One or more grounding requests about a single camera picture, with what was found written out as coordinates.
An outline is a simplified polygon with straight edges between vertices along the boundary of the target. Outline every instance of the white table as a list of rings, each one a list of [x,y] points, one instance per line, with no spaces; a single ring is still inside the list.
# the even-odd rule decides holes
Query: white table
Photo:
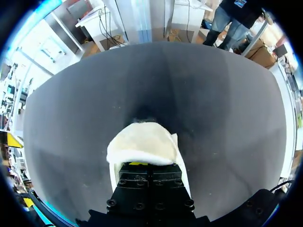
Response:
[[[205,10],[212,11],[211,8],[206,5],[201,5],[199,1],[195,1],[196,3],[190,4],[189,7],[189,20],[188,20],[188,1],[176,1],[174,6],[174,13],[172,18],[171,29],[180,29],[180,30],[188,30],[190,33],[193,32],[191,37],[191,42],[195,43],[196,38],[199,33],[199,29],[204,17]],[[107,32],[112,36],[121,35],[122,32],[118,29],[117,25],[114,22],[114,17],[111,15],[109,18],[109,10],[106,8],[106,15],[104,13],[104,7],[99,6],[94,8],[90,13],[88,13],[83,19],[76,24],[76,27],[85,27],[98,46],[101,51],[104,51],[104,47],[102,46],[102,40],[106,39],[106,31],[104,30],[102,24],[99,20],[99,11],[101,10],[101,20],[103,22],[104,27],[105,18],[107,19]]]

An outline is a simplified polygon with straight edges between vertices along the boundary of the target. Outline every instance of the black machine part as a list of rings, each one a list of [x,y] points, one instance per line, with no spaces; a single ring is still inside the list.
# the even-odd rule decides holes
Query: black machine part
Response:
[[[262,189],[229,214],[210,222],[196,218],[194,201],[181,180],[178,165],[124,164],[120,181],[107,201],[107,214],[90,210],[81,227],[97,226],[262,226],[281,200],[281,195]]]

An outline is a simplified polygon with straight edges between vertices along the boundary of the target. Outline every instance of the person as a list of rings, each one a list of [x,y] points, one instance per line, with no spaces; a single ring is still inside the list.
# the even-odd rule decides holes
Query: person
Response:
[[[259,30],[263,26],[264,19],[265,18],[263,16],[260,16],[254,23],[254,25],[250,28],[250,30],[248,30],[248,32],[244,34],[244,37],[242,37],[240,40],[233,44],[232,49],[235,53],[241,54],[246,49],[246,47],[248,47],[250,42],[253,40],[253,38],[257,35]]]
[[[213,46],[219,34],[231,22],[225,39],[219,45],[220,49],[229,51],[262,13],[262,8],[255,0],[223,0],[215,11],[212,27],[203,44]]]

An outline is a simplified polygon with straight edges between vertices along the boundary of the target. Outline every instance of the black cable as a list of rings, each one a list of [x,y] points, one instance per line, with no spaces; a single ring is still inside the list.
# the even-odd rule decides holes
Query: black cable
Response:
[[[163,26],[163,38],[165,38],[165,1],[164,0],[164,26]]]
[[[107,17],[106,17],[106,6],[104,5],[104,15],[105,15],[105,31],[106,31],[106,40],[107,40],[107,49],[109,50],[109,45],[108,45],[108,33],[107,33]]]
[[[101,34],[106,38],[106,35],[103,34],[102,29],[101,29],[101,24],[102,24],[102,26],[103,26],[103,28],[104,28],[104,25],[103,25],[103,22],[102,22],[102,19],[101,19],[101,12],[102,12],[102,10],[100,9],[100,10],[99,10],[99,28],[100,28]]]
[[[190,3],[189,3],[189,0],[187,0],[187,1],[188,1],[188,19],[187,19],[187,25],[186,25],[186,36],[187,36],[188,42],[191,43],[190,40],[189,40],[189,37],[188,37],[188,24],[189,24],[189,10],[190,10]]]
[[[274,187],[273,189],[271,189],[270,192],[277,190],[278,188],[282,187],[284,184],[293,183],[293,182],[294,182],[294,180],[284,181],[283,183],[281,183],[281,184],[277,185],[276,187]]]
[[[114,45],[119,45],[119,44],[121,44],[121,45],[124,45],[124,46],[126,46],[125,44],[123,44],[123,43],[121,43],[121,42],[119,42],[118,40],[116,40],[116,39],[114,39],[113,37],[112,37],[112,35],[110,35],[109,33],[108,33],[108,31],[107,31],[107,28],[105,29],[104,28],[104,30],[106,31],[106,33],[107,33],[107,35],[112,39],[112,41],[115,43]]]
[[[125,44],[119,42],[118,40],[114,39],[113,36],[112,36],[112,28],[111,28],[111,24],[110,24],[110,21],[111,21],[111,13],[109,12],[109,33],[110,33],[110,36],[111,39],[113,40],[114,43],[116,43],[117,46],[119,46],[119,44],[122,44],[125,46]]]

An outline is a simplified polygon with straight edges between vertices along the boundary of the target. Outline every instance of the metal pole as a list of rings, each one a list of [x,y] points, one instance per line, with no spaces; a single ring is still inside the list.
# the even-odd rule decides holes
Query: metal pole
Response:
[[[50,71],[48,71],[46,68],[44,68],[42,65],[38,64],[34,59],[32,59],[31,57],[29,57],[26,53],[24,53],[21,49],[17,49],[17,51],[19,51],[24,57],[26,57],[28,60],[30,60],[31,63],[33,63],[34,65],[36,65],[38,68],[40,68],[42,71],[46,72],[48,75],[50,75],[51,77],[54,76],[53,73],[51,73]]]
[[[78,42],[78,40],[74,37],[74,35],[70,32],[70,30],[65,26],[65,24],[53,13],[50,13],[53,18],[57,21],[60,27],[64,30],[64,32],[71,38],[71,40],[77,45],[77,47],[83,52],[84,48]]]
[[[260,38],[260,36],[263,34],[265,28],[267,27],[268,22],[267,20],[265,20],[264,24],[262,25],[262,27],[260,28],[260,30],[258,31],[258,33],[256,34],[256,36],[252,39],[252,41],[250,42],[250,44],[248,45],[248,47],[246,47],[246,49],[243,51],[243,53],[241,54],[242,56],[245,56],[254,46],[254,44],[257,42],[257,40]]]

